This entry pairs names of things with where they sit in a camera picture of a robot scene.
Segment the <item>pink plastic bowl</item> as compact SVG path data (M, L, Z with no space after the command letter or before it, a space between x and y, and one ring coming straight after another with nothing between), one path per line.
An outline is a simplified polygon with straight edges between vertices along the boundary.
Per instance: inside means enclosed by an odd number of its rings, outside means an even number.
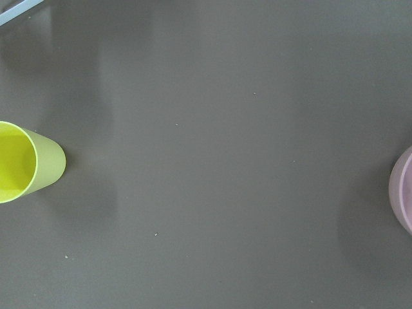
M398 158L389 177L389 201L394 215L411 234L411 147Z

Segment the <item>yellow-green plastic cup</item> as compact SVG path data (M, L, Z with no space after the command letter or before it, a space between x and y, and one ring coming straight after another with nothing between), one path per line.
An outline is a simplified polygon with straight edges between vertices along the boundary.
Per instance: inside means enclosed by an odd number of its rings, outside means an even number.
M1 122L1 203L55 183L66 155L53 140L10 122Z

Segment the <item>light blue bar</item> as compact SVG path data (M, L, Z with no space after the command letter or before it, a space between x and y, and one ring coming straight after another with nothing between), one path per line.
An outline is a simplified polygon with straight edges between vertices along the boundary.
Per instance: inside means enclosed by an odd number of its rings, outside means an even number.
M1 26L43 3L43 0L12 1L1 9Z

